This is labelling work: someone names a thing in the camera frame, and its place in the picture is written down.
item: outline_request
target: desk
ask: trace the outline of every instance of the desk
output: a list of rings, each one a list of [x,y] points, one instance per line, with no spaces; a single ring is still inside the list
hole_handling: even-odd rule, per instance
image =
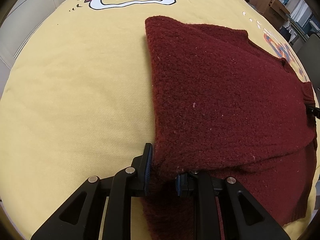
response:
[[[290,12],[279,0],[250,0],[249,2],[256,10],[265,17],[276,29],[288,21],[287,15]]]

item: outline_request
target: yellow bedsheet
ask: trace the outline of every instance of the yellow bedsheet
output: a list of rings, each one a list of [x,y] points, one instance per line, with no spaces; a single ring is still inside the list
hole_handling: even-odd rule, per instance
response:
[[[244,0],[66,0],[23,48],[0,102],[0,196],[27,239],[89,176],[113,176],[154,141],[144,20],[155,15],[245,29],[308,80]],[[291,239],[307,226],[315,197],[313,187],[306,217],[285,226]],[[151,239],[139,199],[132,208],[132,239]]]

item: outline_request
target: metal pin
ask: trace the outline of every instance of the metal pin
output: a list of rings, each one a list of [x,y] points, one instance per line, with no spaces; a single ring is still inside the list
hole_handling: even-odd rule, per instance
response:
[[[125,172],[129,173],[129,174],[134,173],[135,171],[136,171],[136,169],[134,167],[128,167],[125,169]]]
[[[98,180],[98,177],[97,177],[97,176],[91,176],[91,177],[89,177],[89,179],[88,179],[88,181],[89,181],[90,183],[95,183],[97,180]]]
[[[228,182],[229,184],[235,184],[235,183],[236,183],[236,179],[233,178],[233,177],[229,177],[229,178],[227,178],[227,182]]]

